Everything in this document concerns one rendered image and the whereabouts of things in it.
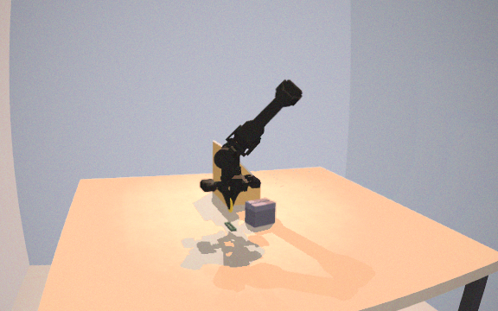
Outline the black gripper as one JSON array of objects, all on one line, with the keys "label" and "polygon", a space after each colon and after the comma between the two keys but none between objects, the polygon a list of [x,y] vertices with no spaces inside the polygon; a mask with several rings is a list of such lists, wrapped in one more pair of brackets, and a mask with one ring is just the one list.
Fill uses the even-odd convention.
[{"label": "black gripper", "polygon": [[[230,168],[222,169],[221,170],[221,177],[220,177],[221,181],[214,181],[212,179],[201,180],[200,188],[204,192],[208,192],[208,193],[212,193],[217,189],[223,195],[223,198],[227,204],[227,208],[230,209],[230,199],[232,200],[232,203],[234,204],[238,195],[241,192],[234,193],[231,188],[229,191],[228,187],[224,186],[224,179],[225,179],[225,176],[226,176],[226,173],[228,170],[231,170],[232,174],[234,174],[234,173],[237,173],[237,169],[241,170],[241,166],[239,165],[239,163],[234,163]],[[253,185],[251,186],[251,188],[261,188],[260,179],[255,177],[254,175],[253,175]]]}]

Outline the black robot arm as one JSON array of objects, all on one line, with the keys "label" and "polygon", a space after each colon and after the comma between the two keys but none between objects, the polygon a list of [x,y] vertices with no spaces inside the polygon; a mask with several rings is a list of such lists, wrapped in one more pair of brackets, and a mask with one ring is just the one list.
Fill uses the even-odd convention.
[{"label": "black robot arm", "polygon": [[[283,80],[275,89],[275,98],[253,120],[239,125],[227,138],[219,151],[214,155],[214,163],[218,168],[227,169],[234,163],[239,163],[240,156],[249,155],[260,143],[265,132],[265,126],[279,113],[283,107],[293,106],[300,98],[302,91],[291,80]],[[230,138],[234,134],[233,138]],[[245,153],[246,149],[248,151]],[[224,186],[230,187],[234,193],[246,192],[253,185],[252,175],[242,175],[241,170],[232,174],[228,170]]]}]

